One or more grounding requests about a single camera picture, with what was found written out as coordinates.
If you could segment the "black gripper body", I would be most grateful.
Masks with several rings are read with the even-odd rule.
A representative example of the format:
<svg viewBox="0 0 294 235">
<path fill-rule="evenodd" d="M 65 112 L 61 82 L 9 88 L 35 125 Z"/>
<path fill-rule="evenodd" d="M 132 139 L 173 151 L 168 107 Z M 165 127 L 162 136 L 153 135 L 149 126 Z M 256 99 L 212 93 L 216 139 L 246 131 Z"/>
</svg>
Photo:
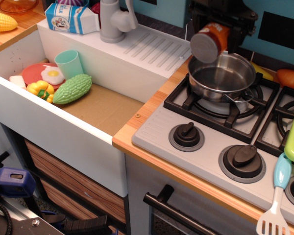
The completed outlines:
<svg viewBox="0 0 294 235">
<path fill-rule="evenodd" d="M 242 27 L 248 32 L 255 31 L 258 14 L 242 0 L 192 0 L 189 11 L 201 10 L 207 15 L 207 24 L 216 22 L 226 27 Z"/>
</svg>

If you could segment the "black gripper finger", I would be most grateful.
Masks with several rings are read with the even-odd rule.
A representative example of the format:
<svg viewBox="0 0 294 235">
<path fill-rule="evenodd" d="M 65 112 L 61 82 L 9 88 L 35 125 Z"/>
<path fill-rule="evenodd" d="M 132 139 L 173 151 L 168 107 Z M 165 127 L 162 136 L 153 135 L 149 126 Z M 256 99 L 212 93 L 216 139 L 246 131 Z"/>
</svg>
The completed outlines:
<svg viewBox="0 0 294 235">
<path fill-rule="evenodd" d="M 229 53 L 235 53 L 238 47 L 243 43 L 245 37 L 247 36 L 247 30 L 234 26 L 230 28 L 230 33 L 227 38 L 227 50 Z"/>
<path fill-rule="evenodd" d="M 201 10 L 192 11 L 192 24 L 194 32 L 198 33 L 207 24 L 207 15 Z"/>
</svg>

